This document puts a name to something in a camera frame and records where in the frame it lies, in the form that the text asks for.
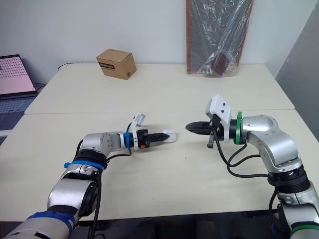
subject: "white table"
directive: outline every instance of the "white table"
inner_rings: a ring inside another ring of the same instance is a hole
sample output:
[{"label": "white table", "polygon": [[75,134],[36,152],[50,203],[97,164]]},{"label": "white table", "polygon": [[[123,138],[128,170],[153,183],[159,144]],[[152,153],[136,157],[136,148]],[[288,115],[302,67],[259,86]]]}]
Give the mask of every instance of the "white table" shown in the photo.
[{"label": "white table", "polygon": [[[243,111],[243,116],[258,114],[276,118],[295,140],[307,174],[318,188],[319,143],[297,112]],[[24,115],[0,147],[0,221],[23,221],[36,211],[45,211],[50,190],[63,173],[63,164],[72,161],[78,141],[88,133],[124,130],[133,115],[135,112]],[[100,220],[267,209],[273,187],[265,178],[231,176],[217,149],[206,147],[208,137],[185,130],[190,122],[208,120],[204,109],[146,115],[141,128],[150,133],[174,129],[177,142],[133,151],[131,157],[110,162],[103,173]],[[222,147],[227,156],[238,148],[233,143]],[[250,145],[241,156],[256,152]],[[236,172],[266,170],[256,158]]]},{"label": "white table", "polygon": [[294,109],[265,65],[240,65],[239,74],[208,78],[184,65],[138,64],[131,78],[104,76],[98,64],[61,69],[26,114],[197,111],[221,94],[234,110]]}]

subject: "brown cardboard box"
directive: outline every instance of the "brown cardboard box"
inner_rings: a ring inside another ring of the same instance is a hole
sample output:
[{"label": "brown cardboard box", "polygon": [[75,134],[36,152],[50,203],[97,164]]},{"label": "brown cardboard box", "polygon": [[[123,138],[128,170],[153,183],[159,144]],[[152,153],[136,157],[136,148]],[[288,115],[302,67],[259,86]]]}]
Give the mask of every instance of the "brown cardboard box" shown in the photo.
[{"label": "brown cardboard box", "polygon": [[133,54],[130,52],[107,49],[96,59],[106,76],[127,80],[136,72]]}]

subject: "laptop keyboard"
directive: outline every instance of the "laptop keyboard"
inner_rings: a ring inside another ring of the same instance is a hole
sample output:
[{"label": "laptop keyboard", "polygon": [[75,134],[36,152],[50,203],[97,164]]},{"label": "laptop keyboard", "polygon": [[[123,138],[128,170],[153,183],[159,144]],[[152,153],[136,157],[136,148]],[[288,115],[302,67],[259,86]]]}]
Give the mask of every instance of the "laptop keyboard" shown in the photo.
[{"label": "laptop keyboard", "polygon": [[13,112],[24,112],[26,108],[32,103],[34,98],[12,100],[12,101],[1,101],[0,102],[0,114],[13,113]]}]

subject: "blue tape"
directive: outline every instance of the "blue tape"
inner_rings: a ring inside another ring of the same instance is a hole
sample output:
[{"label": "blue tape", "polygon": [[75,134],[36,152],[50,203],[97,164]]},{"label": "blue tape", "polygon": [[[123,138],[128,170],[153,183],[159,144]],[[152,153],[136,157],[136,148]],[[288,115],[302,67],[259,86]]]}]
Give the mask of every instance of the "blue tape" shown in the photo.
[{"label": "blue tape", "polygon": [[37,212],[37,213],[33,214],[32,216],[28,217],[28,219],[31,219],[31,218],[55,218],[55,219],[58,219],[67,225],[67,227],[69,228],[69,231],[70,231],[70,235],[72,233],[73,227],[72,227],[69,220],[71,220],[73,222],[73,225],[75,225],[75,218],[72,214],[69,214],[69,213],[48,212],[48,211],[40,212],[40,213]]},{"label": "blue tape", "polygon": [[77,160],[77,161],[73,161],[72,163],[65,163],[64,167],[67,168],[70,164],[86,164],[86,165],[90,165],[92,167],[96,167],[96,168],[104,170],[104,166],[103,165],[101,165],[99,163],[93,163],[93,162],[90,162],[90,161],[84,161],[84,160]]},{"label": "blue tape", "polygon": [[125,147],[126,148],[130,148],[130,132],[126,131],[124,133],[124,136],[125,136]]}]

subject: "pink screen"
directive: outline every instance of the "pink screen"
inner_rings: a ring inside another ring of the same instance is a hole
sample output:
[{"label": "pink screen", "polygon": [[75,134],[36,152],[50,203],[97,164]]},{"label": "pink screen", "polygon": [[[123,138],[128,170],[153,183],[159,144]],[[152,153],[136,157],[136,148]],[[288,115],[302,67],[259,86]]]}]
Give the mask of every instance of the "pink screen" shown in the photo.
[{"label": "pink screen", "polygon": [[0,59],[0,95],[33,91],[20,57]]}]

